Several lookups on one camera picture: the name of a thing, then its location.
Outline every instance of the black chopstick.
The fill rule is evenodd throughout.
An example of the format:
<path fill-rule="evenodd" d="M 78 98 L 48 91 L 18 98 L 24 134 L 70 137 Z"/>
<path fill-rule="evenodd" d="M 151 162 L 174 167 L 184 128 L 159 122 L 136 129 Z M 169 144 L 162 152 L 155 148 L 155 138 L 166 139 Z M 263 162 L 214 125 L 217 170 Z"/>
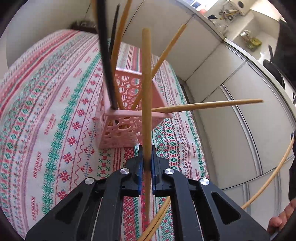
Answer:
<path fill-rule="evenodd" d="M 110 55 L 108 51 L 107 24 L 106 24 L 106 0 L 97 0 L 98 35 L 102 56 L 103 71 L 110 99 L 111 108 L 118 109 L 115 98 L 114 82 L 111 70 Z"/>
<path fill-rule="evenodd" d="M 117 18 L 118 18 L 119 7 L 120 7 L 120 4 L 117 5 L 115 16 L 114 16 L 114 21 L 113 21 L 113 27 L 112 27 L 112 33 L 111 33 L 111 41 L 110 41 L 110 46 L 109 46 L 109 55 L 110 55 L 110 58 L 112 56 L 112 50 L 113 50 L 113 45 L 114 45 L 114 39 L 115 39 L 115 33 L 116 33 L 116 25 L 117 25 Z"/>

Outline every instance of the cabinet door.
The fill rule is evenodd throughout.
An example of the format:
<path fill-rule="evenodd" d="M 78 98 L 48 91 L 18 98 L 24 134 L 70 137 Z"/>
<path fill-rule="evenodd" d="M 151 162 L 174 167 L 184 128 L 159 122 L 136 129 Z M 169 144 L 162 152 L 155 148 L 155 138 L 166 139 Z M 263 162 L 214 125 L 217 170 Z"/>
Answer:
<path fill-rule="evenodd" d="M 244 184 L 224 189 L 223 192 L 240 207 L 246 202 Z"/>
<path fill-rule="evenodd" d="M 218 39 L 204 25 L 192 18 L 169 53 L 167 61 L 177 76 L 186 81 L 219 44 Z"/>
<path fill-rule="evenodd" d="M 277 98 L 263 77 L 248 64 L 231 76 L 225 86 L 234 99 L 261 98 L 264 101 L 240 105 L 239 109 L 256 144 L 263 173 L 266 173 L 275 168 L 284 156 L 293 132 L 285 103 Z"/>
<path fill-rule="evenodd" d="M 272 172 L 266 173 L 252 181 L 249 181 L 250 197 L 252 197 L 263 186 L 267 179 L 271 176 Z M 263 193 L 250 205 L 250 215 L 262 227 L 267 228 L 268 221 L 277 214 L 279 199 L 278 188 L 275 186 L 274 179 Z"/>
<path fill-rule="evenodd" d="M 125 43 L 142 47 L 142 29 L 151 30 L 151 51 L 160 56 L 190 14 L 169 0 L 145 0 L 132 18 L 124 36 Z"/>
<path fill-rule="evenodd" d="M 218 88 L 205 102 L 227 100 Z M 219 188 L 247 182 L 257 176 L 250 145 L 232 107 L 200 111 L 211 146 Z"/>
<path fill-rule="evenodd" d="M 195 102 L 207 98 L 243 63 L 241 57 L 220 44 L 186 81 Z"/>
<path fill-rule="evenodd" d="M 281 213 L 285 207 L 289 204 L 289 169 L 293 163 L 293 159 L 286 161 L 282 166 L 281 170 L 279 171 L 279 178 L 280 178 L 280 186 L 279 186 L 279 193 L 280 193 L 280 207 L 279 213 Z"/>
<path fill-rule="evenodd" d="M 133 18 L 134 14 L 136 13 L 137 9 L 140 7 L 143 0 L 133 0 L 131 4 L 131 8 L 128 12 L 128 18 L 126 20 L 125 29 L 129 25 L 131 19 Z M 118 19 L 117 19 L 117 28 L 119 27 L 119 22 L 124 10 L 124 6 L 126 5 L 126 0 L 111 0 L 106 1 L 106 9 L 107 9 L 107 30 L 108 30 L 108 37 L 111 38 L 112 27 L 114 22 L 114 15 L 116 12 L 117 4 L 120 4 L 119 12 L 118 12 Z"/>

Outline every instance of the green embroidered pattern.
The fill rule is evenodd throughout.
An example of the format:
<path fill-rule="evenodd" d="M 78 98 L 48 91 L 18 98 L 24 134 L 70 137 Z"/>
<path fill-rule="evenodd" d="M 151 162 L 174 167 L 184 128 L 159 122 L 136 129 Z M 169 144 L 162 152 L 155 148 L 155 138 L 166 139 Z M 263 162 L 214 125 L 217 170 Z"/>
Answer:
<path fill-rule="evenodd" d="M 171 67 L 171 65 L 170 65 L 170 70 L 172 71 L 172 74 L 174 75 L 175 80 L 176 80 L 177 79 L 177 76 L 175 74 L 175 71 Z M 176 87 L 178 89 L 179 96 L 180 96 L 180 99 L 182 101 L 182 104 L 186 104 L 186 101 L 185 101 L 184 95 L 183 95 L 183 91 L 181 90 L 181 86 L 179 84 L 179 81 L 176 81 Z M 190 130 L 191 130 L 191 133 L 192 133 L 192 137 L 193 137 L 194 143 L 196 145 L 196 152 L 198 153 L 197 156 L 198 156 L 198 164 L 200 166 L 200 176 L 201 177 L 205 177 L 206 176 L 205 175 L 205 167 L 204 167 L 204 164 L 202 162 L 202 154 L 201 154 L 201 149 L 200 149 L 200 145 L 199 145 L 197 133 L 196 133 L 196 130 L 195 130 L 194 126 L 193 126 L 192 118 L 190 117 L 190 112 L 189 111 L 185 111 L 185 114 L 186 114 L 186 117 L 187 117 L 187 120 L 188 120 L 188 124 L 189 124 Z"/>
<path fill-rule="evenodd" d="M 135 218 L 135 231 L 136 231 L 136 238 L 140 237 L 140 227 L 139 227 L 139 215 L 137 215 L 137 211 L 139 210 L 138 198 L 133 197 L 133 204 L 134 204 L 134 218 Z"/>
<path fill-rule="evenodd" d="M 51 148 L 48 153 L 47 163 L 45 165 L 46 170 L 44 174 L 44 184 L 42 186 L 43 196 L 42 196 L 42 212 L 43 214 L 47 214 L 52 207 L 53 198 L 52 194 L 54 192 L 53 189 L 53 181 L 54 181 L 54 172 L 57 169 L 56 163 L 59 160 L 59 152 L 62 148 L 62 143 L 65 137 L 65 132 L 68 128 L 68 124 L 71 118 L 71 115 L 74 112 L 74 107 L 77 105 L 80 94 L 83 91 L 83 88 L 95 68 L 96 64 L 99 62 L 101 57 L 101 53 L 99 52 L 91 64 L 88 66 L 86 72 L 83 74 L 82 78 L 79 80 L 76 88 L 74 89 L 74 93 L 71 95 L 70 100 L 68 101 L 68 106 L 65 108 L 63 115 L 61 116 L 61 120 L 57 125 L 58 129 L 54 134 L 54 139 L 51 142 Z"/>
<path fill-rule="evenodd" d="M 80 40 L 82 40 L 84 37 L 85 37 L 85 35 L 82 35 L 82 34 L 78 35 L 77 37 L 73 38 L 71 41 L 66 43 L 66 45 L 63 46 L 61 49 L 59 49 L 56 53 L 54 53 L 53 55 L 48 57 L 46 59 L 46 62 L 40 67 L 40 69 L 28 81 L 28 83 L 25 85 L 24 89 L 22 90 L 22 92 L 18 96 L 18 98 L 13 102 L 12 106 L 9 109 L 8 114 L 5 115 L 5 117 L 4 117 L 4 124 L 3 124 L 2 130 L 0 132 L 0 145 L 1 146 L 4 146 L 6 144 L 7 136 L 9 135 L 8 131 L 11 129 L 11 126 L 13 126 L 15 124 L 15 120 L 18 120 L 19 122 L 21 122 L 22 127 L 26 124 L 26 122 L 24 122 L 23 117 L 17 118 L 17 116 L 18 116 L 18 113 L 21 110 L 23 110 L 24 103 L 28 107 L 33 108 L 35 106 L 36 101 L 41 97 L 41 95 L 37 96 L 37 95 L 33 94 L 36 91 L 35 87 L 39 84 L 41 86 L 44 86 L 44 89 L 46 88 L 45 85 L 49 84 L 49 82 L 48 82 L 48 78 L 45 77 L 45 74 L 49 70 L 55 71 L 55 68 L 59 67 L 59 65 L 60 65 L 59 63 L 62 63 L 64 61 L 64 59 L 61 59 L 63 57 L 63 55 L 66 53 L 66 56 L 64 56 L 64 58 L 66 58 L 67 56 L 70 56 L 71 55 L 71 51 L 70 51 L 71 47 L 74 44 L 78 43 Z M 18 129 L 16 129 L 16 130 L 20 130 L 20 129 L 22 129 L 22 127 L 17 126 L 16 128 L 18 128 Z"/>
<path fill-rule="evenodd" d="M 154 130 L 152 131 L 152 142 L 153 142 L 153 145 L 157 146 L 157 155 L 159 155 L 159 156 L 163 155 L 163 157 L 166 158 L 166 156 L 165 156 L 166 153 L 165 153 L 164 149 L 159 148 L 160 144 L 163 143 L 163 140 L 158 137 L 157 127 L 154 128 Z M 157 205 L 157 203 L 159 203 L 160 206 L 165 201 L 165 198 L 163 198 L 163 197 L 155 197 L 154 196 L 154 199 L 155 199 L 155 205 Z M 164 216 L 160 227 L 161 228 L 158 228 L 156 231 L 158 239 L 159 239 L 160 231 L 161 231 L 161 239 L 162 240 L 167 240 L 167 241 L 175 240 L 174 235 L 172 235 L 174 233 L 174 227 L 173 227 L 173 219 L 171 217 L 171 207 L 169 207 L 166 215 Z"/>

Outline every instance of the wall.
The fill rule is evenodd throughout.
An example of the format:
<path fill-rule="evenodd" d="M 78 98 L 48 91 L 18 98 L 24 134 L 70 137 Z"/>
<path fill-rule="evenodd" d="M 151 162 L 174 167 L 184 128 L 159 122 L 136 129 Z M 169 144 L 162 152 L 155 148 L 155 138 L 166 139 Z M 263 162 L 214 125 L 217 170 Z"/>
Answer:
<path fill-rule="evenodd" d="M 267 15 L 276 21 L 281 19 L 281 14 L 268 0 L 257 0 L 252 6 L 251 10 Z"/>
<path fill-rule="evenodd" d="M 250 59 L 247 53 L 243 55 L 221 44 L 186 81 L 195 102 L 264 100 L 261 104 L 198 111 L 213 155 L 218 186 L 239 205 L 271 175 L 296 128 L 292 102 L 274 77 L 263 73 Z M 287 177 L 293 157 L 291 152 L 285 169 L 246 209 L 265 228 L 268 220 L 288 203 Z"/>
<path fill-rule="evenodd" d="M 177 1 L 145 0 L 128 25 L 123 41 L 141 47 L 142 28 L 150 28 L 152 53 L 160 56 L 179 27 L 189 20 L 187 28 L 167 57 L 177 76 L 187 80 L 221 41 L 209 31 L 208 25 L 192 16 L 195 14 L 182 8 Z"/>
<path fill-rule="evenodd" d="M 89 0 L 28 0 L 6 28 L 7 64 L 48 34 L 81 20 Z"/>
<path fill-rule="evenodd" d="M 119 19 L 126 0 L 107 1 L 107 27 L 112 29 L 117 4 L 121 4 Z M 13 17 L 7 27 L 7 64 L 21 56 L 30 46 L 58 29 L 68 28 L 75 20 L 85 17 L 88 0 L 29 0 Z M 183 80 L 219 45 L 219 34 L 213 33 L 207 20 L 180 0 L 134 0 L 128 15 L 123 41 L 141 47 L 141 31 L 151 29 L 152 53 L 160 56 L 178 28 L 188 22 L 187 29 L 171 50 L 167 60 Z M 86 14 L 92 19 L 91 9 Z"/>
<path fill-rule="evenodd" d="M 242 0 L 242 2 L 245 4 L 244 7 L 244 11 L 247 13 L 250 9 L 250 7 L 252 6 L 252 4 L 255 2 L 256 0 Z M 210 16 L 210 15 L 215 15 L 218 19 L 216 19 L 217 22 L 219 22 L 220 24 L 227 24 L 229 25 L 229 21 L 225 22 L 225 20 L 219 20 L 219 18 L 221 17 L 219 15 L 219 12 L 221 11 L 223 5 L 226 3 L 226 0 L 218 0 L 206 13 L 206 16 Z M 230 3 L 225 5 L 225 9 L 235 9 L 235 7 L 233 7 Z"/>
<path fill-rule="evenodd" d="M 2 34 L 0 38 L 0 78 L 8 70 L 7 60 L 6 60 L 6 31 Z"/>
<path fill-rule="evenodd" d="M 279 23 L 268 16 L 264 16 L 262 19 L 265 19 L 265 20 L 269 19 L 269 21 L 266 21 L 264 22 L 264 24 L 262 24 L 262 22 L 261 23 L 259 22 L 260 18 L 256 17 L 257 14 L 251 10 L 247 16 L 243 17 L 243 18 L 246 18 L 250 15 L 253 16 L 250 22 L 246 26 L 241 26 L 239 30 L 239 35 L 236 36 L 236 38 L 229 39 L 229 40 L 231 40 L 233 43 L 243 48 L 246 52 L 248 52 L 255 59 L 257 59 L 259 63 L 262 64 L 264 59 L 270 60 L 268 45 L 271 45 L 273 52 L 275 52 L 278 34 L 279 34 Z M 243 40 L 243 38 L 240 36 L 240 33 L 243 31 L 243 29 L 247 29 L 251 31 L 251 34 L 262 42 L 262 45 L 259 46 L 255 51 L 251 51 L 246 46 L 246 43 Z"/>

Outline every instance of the white cabinet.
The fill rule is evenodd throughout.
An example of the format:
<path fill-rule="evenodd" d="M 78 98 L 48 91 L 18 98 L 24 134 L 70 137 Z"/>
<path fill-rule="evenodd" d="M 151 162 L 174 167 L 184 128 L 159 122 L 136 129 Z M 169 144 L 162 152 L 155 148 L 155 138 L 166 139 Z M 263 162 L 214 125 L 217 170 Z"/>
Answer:
<path fill-rule="evenodd" d="M 223 192 L 240 207 L 246 202 L 243 184 L 224 189 Z"/>
<path fill-rule="evenodd" d="M 24 2 L 6 28 L 8 67 L 38 40 L 83 19 L 89 6 L 81 0 Z"/>
<path fill-rule="evenodd" d="M 7 38 L 6 34 L 7 34 L 7 31 L 5 30 L 2 36 L 0 37 L 0 79 L 3 78 L 3 75 L 8 70 L 7 60 L 6 60 L 6 38 Z"/>
<path fill-rule="evenodd" d="M 160 56 L 191 15 L 169 0 L 145 0 L 129 24 L 123 42 L 142 47 L 142 29 L 150 28 L 151 51 Z"/>
<path fill-rule="evenodd" d="M 205 101 L 227 100 L 215 90 Z M 248 140 L 232 107 L 205 109 L 200 116 L 208 136 L 219 188 L 228 188 L 251 180 L 256 168 Z"/>
<path fill-rule="evenodd" d="M 118 19 L 117 19 L 117 28 L 119 27 L 120 19 L 124 10 L 124 7 L 126 5 L 127 0 L 111 0 L 106 1 L 106 9 L 107 9 L 107 29 L 108 29 L 108 38 L 111 37 L 112 33 L 112 27 L 113 27 L 113 21 L 114 21 L 114 15 L 116 12 L 116 7 L 118 4 L 120 4 L 119 11 L 118 11 Z M 128 18 L 126 20 L 125 29 L 129 25 L 130 21 L 132 20 L 134 14 L 136 13 L 137 9 L 140 7 L 143 0 L 133 0 L 131 4 L 131 8 L 128 13 Z"/>
<path fill-rule="evenodd" d="M 192 15 L 174 1 L 145 0 L 128 25 L 123 41 L 141 47 L 142 29 L 150 28 L 152 53 L 160 56 L 180 26 L 190 19 L 166 58 L 176 75 L 187 80 L 220 44 L 218 37 L 201 24 L 202 20 L 198 21 Z"/>
<path fill-rule="evenodd" d="M 195 102 L 202 102 L 243 63 L 242 57 L 223 44 L 219 45 L 186 81 Z"/>
<path fill-rule="evenodd" d="M 219 44 L 218 39 L 204 25 L 192 18 L 167 61 L 177 76 L 186 81 Z"/>
<path fill-rule="evenodd" d="M 240 105 L 258 150 L 263 173 L 275 168 L 290 143 L 292 124 L 272 89 L 253 68 L 245 64 L 226 82 L 234 99 L 264 100 L 261 104 Z"/>
<path fill-rule="evenodd" d="M 285 207 L 289 204 L 289 169 L 292 165 L 293 159 L 287 161 L 284 163 L 283 167 L 279 171 L 279 177 L 280 177 L 280 210 L 279 212 L 282 212 Z"/>
<path fill-rule="evenodd" d="M 251 197 L 257 193 L 271 174 L 272 172 L 266 173 L 265 175 L 248 182 Z M 276 196 L 278 190 L 275 187 L 275 180 L 273 180 L 250 206 L 250 214 L 252 218 L 264 228 L 267 228 L 268 221 L 276 215 L 275 210 L 278 209 L 277 206 L 279 200 Z"/>

